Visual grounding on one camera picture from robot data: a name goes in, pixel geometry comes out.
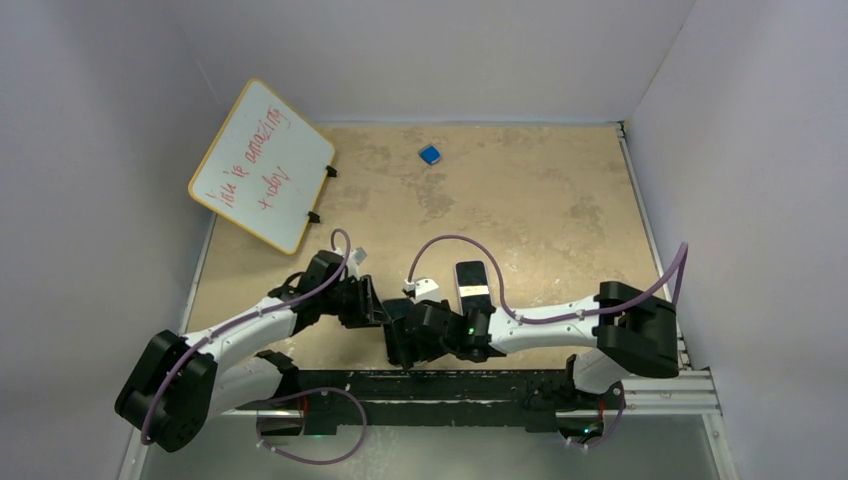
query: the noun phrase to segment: whiteboard surface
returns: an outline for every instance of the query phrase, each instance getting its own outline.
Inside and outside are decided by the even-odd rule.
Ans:
[[[259,79],[242,90],[189,193],[284,253],[294,253],[335,149]]]

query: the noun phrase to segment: wooden table surface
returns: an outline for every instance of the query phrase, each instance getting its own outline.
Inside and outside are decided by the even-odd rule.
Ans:
[[[558,304],[597,293],[598,283],[650,286],[653,263],[616,131],[604,127],[322,127],[335,145],[339,176],[328,179],[299,251],[284,255],[218,218],[188,330],[217,324],[306,268],[330,231],[342,227],[368,258],[381,299],[401,296],[415,253],[445,233],[470,236],[495,255],[513,308]],[[418,151],[432,143],[442,160]],[[453,265],[484,259],[470,245],[443,241],[416,276],[435,279],[456,310]],[[489,268],[497,299],[494,270]],[[346,330],[323,317],[269,348],[301,368],[381,369],[381,329]],[[519,352],[485,364],[443,357],[416,368],[562,368],[581,348]]]

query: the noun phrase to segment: gray wall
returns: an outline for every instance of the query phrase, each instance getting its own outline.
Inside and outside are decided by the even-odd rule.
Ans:
[[[617,121],[694,0],[170,0],[225,105],[315,121]]]
[[[186,185],[223,119],[160,1],[0,2],[0,470],[114,478],[112,412],[176,327],[209,215]]]
[[[700,0],[628,133],[743,478],[848,478],[848,3]]]

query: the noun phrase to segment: tabletop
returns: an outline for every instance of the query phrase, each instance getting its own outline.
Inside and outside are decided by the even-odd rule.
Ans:
[[[344,228],[368,257],[360,268],[381,299],[400,297],[410,263],[432,237],[460,233],[500,264],[511,307],[567,303],[605,280],[645,289],[657,270],[613,126],[327,126],[338,178],[324,184],[300,249],[284,255],[223,218],[214,226],[188,331],[251,307],[306,268],[330,232]],[[418,157],[427,144],[442,159]],[[453,266],[485,260],[458,241],[434,244],[416,277],[434,279],[457,309]],[[492,295],[498,287],[489,268]],[[384,369],[382,329],[346,330],[322,317],[271,344],[303,369]],[[579,347],[525,350],[475,364],[442,357],[419,369],[563,368]]]

